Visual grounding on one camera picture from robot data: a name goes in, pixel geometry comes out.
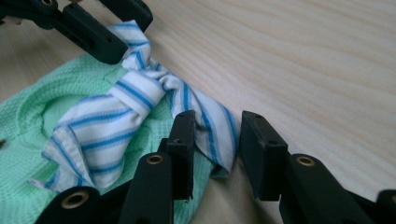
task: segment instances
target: wood grain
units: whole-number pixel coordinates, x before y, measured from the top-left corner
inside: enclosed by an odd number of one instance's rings
[[[145,1],[153,57],[240,117],[265,116],[290,145],[374,200],[396,187],[395,1]],[[83,6],[105,24],[117,19]],[[83,51],[24,21],[0,26],[0,102]],[[211,180],[193,223],[280,222],[251,198],[240,161]]]

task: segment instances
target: blue and white striped fabric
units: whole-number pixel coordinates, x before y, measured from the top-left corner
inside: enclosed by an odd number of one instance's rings
[[[74,186],[109,187],[122,172],[128,143],[165,96],[173,117],[195,111],[196,146],[223,168],[217,176],[227,175],[240,127],[230,111],[151,59],[149,41],[134,21],[111,31],[130,46],[122,62],[128,73],[108,93],[85,98],[64,114],[42,152],[59,168],[49,181],[31,183],[58,192]]]

